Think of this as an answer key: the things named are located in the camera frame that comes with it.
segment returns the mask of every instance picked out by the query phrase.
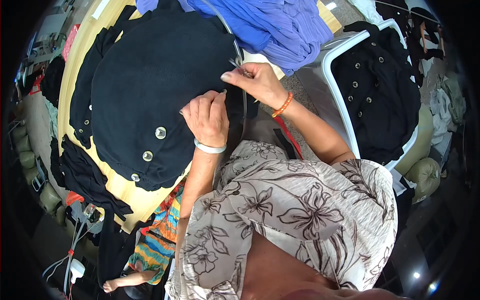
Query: orange beaded bracelet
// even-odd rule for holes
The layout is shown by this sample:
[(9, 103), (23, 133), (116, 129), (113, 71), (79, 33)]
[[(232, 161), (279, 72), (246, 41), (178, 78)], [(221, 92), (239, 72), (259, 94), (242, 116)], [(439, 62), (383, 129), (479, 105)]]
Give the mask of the orange beaded bracelet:
[(287, 100), (285, 101), (285, 103), (282, 105), (282, 107), (280, 109), (277, 109), (277, 110), (274, 110), (273, 114), (272, 114), (272, 118), (275, 118), (276, 116), (280, 115), (283, 113), (283, 111), (287, 108), (287, 106), (290, 104), (290, 102), (292, 102), (292, 99), (293, 99), (293, 93), (292, 92), (288, 92), (288, 98)]

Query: round button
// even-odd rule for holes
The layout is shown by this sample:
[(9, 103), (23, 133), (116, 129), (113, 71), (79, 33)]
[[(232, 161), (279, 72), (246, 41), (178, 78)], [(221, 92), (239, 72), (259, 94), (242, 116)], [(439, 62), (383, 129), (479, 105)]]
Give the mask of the round button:
[(140, 181), (140, 177), (138, 176), (137, 173), (133, 173), (133, 174), (132, 174), (132, 180), (135, 181), (135, 182), (139, 182), (139, 181)]
[(159, 140), (164, 139), (167, 136), (165, 127), (157, 127), (157, 129), (155, 129), (155, 136)]
[(144, 161), (151, 161), (153, 159), (153, 153), (150, 151), (145, 151), (142, 155), (142, 158), (144, 159)]

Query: hand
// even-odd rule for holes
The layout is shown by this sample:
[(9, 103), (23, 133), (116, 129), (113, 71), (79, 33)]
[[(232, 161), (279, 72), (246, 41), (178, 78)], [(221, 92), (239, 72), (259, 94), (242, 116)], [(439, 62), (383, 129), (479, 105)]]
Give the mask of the hand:
[(253, 79), (243, 76), (240, 69), (225, 72), (220, 79), (245, 90), (263, 104), (280, 109), (288, 98), (288, 92), (278, 81), (272, 66), (266, 62), (247, 62), (241, 67), (252, 74)]
[(188, 128), (205, 146), (221, 148), (227, 143), (229, 121), (225, 108), (225, 94), (208, 91), (192, 99), (182, 108)]
[(107, 280), (105, 281), (105, 283), (103, 284), (103, 291), (106, 292), (106, 293), (110, 293), (110, 292), (113, 292), (114, 290), (116, 290), (119, 286), (117, 285), (117, 283), (115, 282), (115, 280)]

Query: wooden table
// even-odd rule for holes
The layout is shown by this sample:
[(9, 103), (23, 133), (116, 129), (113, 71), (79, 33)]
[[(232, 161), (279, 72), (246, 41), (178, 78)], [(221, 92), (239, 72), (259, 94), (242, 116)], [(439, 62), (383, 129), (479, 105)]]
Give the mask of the wooden table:
[[(58, 137), (63, 137), (67, 134), (70, 140), (81, 147), (88, 153), (89, 156), (95, 161), (103, 174), (108, 178), (107, 190), (110, 191), (115, 197), (128, 203), (132, 208), (133, 214), (125, 215), (126, 221), (121, 221), (115, 216), (115, 221), (121, 225), (122, 229), (130, 233), (137, 221), (146, 221), (152, 212), (161, 204), (165, 197), (172, 191), (178, 182), (182, 179), (179, 177), (177, 182), (172, 188), (161, 188), (160, 190), (147, 192), (142, 188), (135, 186), (133, 181), (126, 180), (124, 177), (118, 175), (110, 166), (102, 162), (96, 153), (96, 146), (91, 138), (92, 147), (85, 149), (80, 142), (73, 135), (73, 127), (69, 124), (70, 118), (70, 101), (72, 99), (73, 91), (75, 90), (75, 82), (77, 81), (77, 74), (84, 61), (84, 57), (90, 47), (92, 46), (96, 35), (102, 28), (108, 28), (113, 26), (115, 21), (120, 16), (121, 11), (125, 5), (135, 5), (135, 0), (111, 0), (106, 5), (106, 0), (94, 0), (92, 6), (88, 10), (85, 18), (82, 21), (77, 36), (73, 42), (72, 48), (68, 55), (68, 61), (65, 65), (65, 71), (63, 73), (63, 79), (60, 89), (59, 98), (59, 114), (58, 114)], [(332, 15), (332, 13), (318, 1), (317, 6), (320, 11), (320, 16), (325, 20), (332, 32), (341, 28), (340, 23)], [(139, 18), (141, 15), (138, 11), (135, 11), (130, 19)], [(248, 54), (246, 61), (267, 61), (265, 56), (261, 54)], [(275, 66), (277, 77), (284, 76), (279, 67)], [(60, 155), (63, 152), (63, 148), (59, 143)], [(185, 174), (190, 170), (191, 163), (185, 169)]]

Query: white floral print shirt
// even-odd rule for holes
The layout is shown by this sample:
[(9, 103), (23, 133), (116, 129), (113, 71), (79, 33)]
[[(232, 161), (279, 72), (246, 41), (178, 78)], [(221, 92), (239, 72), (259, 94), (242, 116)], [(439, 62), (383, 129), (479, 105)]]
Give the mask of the white floral print shirt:
[(253, 230), (340, 288), (373, 287), (397, 229), (383, 166), (286, 160), (279, 147), (242, 141), (219, 175), (194, 204), (166, 284), (173, 299), (240, 299)]

